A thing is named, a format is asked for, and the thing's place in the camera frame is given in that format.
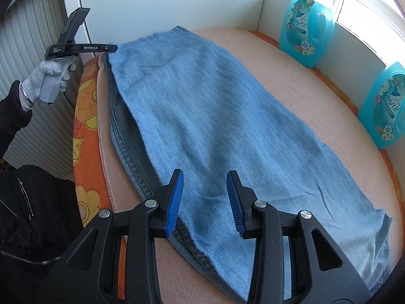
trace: white corrugated panel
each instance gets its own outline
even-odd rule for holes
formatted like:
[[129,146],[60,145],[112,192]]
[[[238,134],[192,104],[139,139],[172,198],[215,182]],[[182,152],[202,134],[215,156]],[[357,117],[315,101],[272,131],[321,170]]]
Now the white corrugated panel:
[[[66,20],[62,0],[17,0],[0,20],[0,99],[14,80],[25,79],[55,43]],[[66,95],[75,104],[82,67],[72,74]],[[52,105],[33,109],[4,158],[14,167],[37,165],[56,177],[73,171],[74,110],[61,94]]]

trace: silver zipper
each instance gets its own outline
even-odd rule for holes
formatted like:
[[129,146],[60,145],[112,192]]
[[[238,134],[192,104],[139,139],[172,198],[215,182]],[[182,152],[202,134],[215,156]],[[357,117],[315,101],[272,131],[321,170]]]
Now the silver zipper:
[[8,257],[17,259],[17,260],[19,260],[19,261],[22,261],[22,262],[25,262],[25,263],[29,263],[29,264],[34,264],[34,265],[48,265],[48,264],[53,263],[53,262],[56,262],[56,261],[58,261],[58,260],[60,259],[60,256],[59,256],[59,257],[55,257],[55,258],[50,259],[50,260],[45,261],[45,262],[33,262],[33,261],[30,261],[29,259],[17,257],[17,256],[14,256],[14,255],[12,255],[12,254],[6,253],[6,252],[4,252],[4,251],[2,251],[2,250],[0,250],[0,253],[2,253],[4,256],[8,256]]
[[12,210],[9,208],[9,206],[7,206],[2,200],[0,200],[0,202],[1,202],[16,218],[18,218],[17,215],[15,214],[15,212],[12,211]]
[[26,200],[27,209],[28,209],[28,217],[31,220],[31,217],[34,217],[34,213],[32,212],[31,203],[30,203],[30,200],[28,198],[28,194],[27,194],[27,192],[26,192],[26,190],[24,188],[23,182],[21,181],[20,177],[17,177],[17,180],[18,180],[18,182],[20,184],[21,192],[23,192],[23,196],[24,196],[24,198]]

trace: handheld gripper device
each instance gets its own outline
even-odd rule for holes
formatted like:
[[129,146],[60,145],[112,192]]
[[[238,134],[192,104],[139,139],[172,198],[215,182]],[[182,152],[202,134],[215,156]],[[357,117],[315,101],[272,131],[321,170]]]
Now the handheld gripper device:
[[[161,304],[154,238],[175,229],[183,171],[133,210],[101,210],[54,265],[39,289],[38,304]],[[117,297],[120,244],[127,235],[125,301]]]
[[[226,177],[236,230],[256,239],[248,304],[364,304],[370,292],[356,269],[308,210],[280,212],[244,187],[238,173]],[[292,296],[283,301],[283,240],[290,244]]]
[[[62,77],[67,68],[75,62],[75,58],[72,58],[72,56],[77,56],[83,52],[116,52],[118,49],[118,46],[115,44],[73,43],[74,36],[80,25],[83,24],[89,11],[90,8],[77,8],[72,12],[66,21],[56,44],[49,46],[45,52],[45,60],[58,60],[59,58],[64,58],[64,62],[61,63],[63,69],[60,77]],[[54,103],[59,94],[59,88],[54,85],[54,78],[54,76],[46,75],[42,82],[41,93],[39,96],[41,105]]]

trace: metal screw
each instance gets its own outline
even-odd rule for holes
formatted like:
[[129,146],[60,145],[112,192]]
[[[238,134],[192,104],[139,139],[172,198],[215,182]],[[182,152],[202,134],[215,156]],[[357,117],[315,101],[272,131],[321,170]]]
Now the metal screw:
[[153,208],[157,206],[157,202],[156,200],[148,200],[145,202],[145,206],[147,206],[148,208]]
[[310,219],[312,217],[312,214],[308,210],[301,211],[300,215],[302,218],[305,218],[305,219]]
[[110,211],[108,210],[108,209],[103,209],[103,210],[101,210],[99,213],[98,213],[98,215],[101,217],[101,218],[107,218],[108,216],[110,216]]
[[264,207],[267,206],[267,203],[266,203],[265,201],[263,201],[263,200],[256,200],[256,201],[254,202],[254,205],[255,205],[257,208],[264,208]]

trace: fabric softener bottle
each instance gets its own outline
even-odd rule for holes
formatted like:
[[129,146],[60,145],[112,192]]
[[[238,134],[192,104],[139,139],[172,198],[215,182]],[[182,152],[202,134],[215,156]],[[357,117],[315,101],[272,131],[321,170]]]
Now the fabric softener bottle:
[[335,29],[330,0],[291,0],[281,27],[280,49],[314,67]]
[[379,149],[396,142],[405,132],[405,63],[385,68],[374,82],[358,118]]

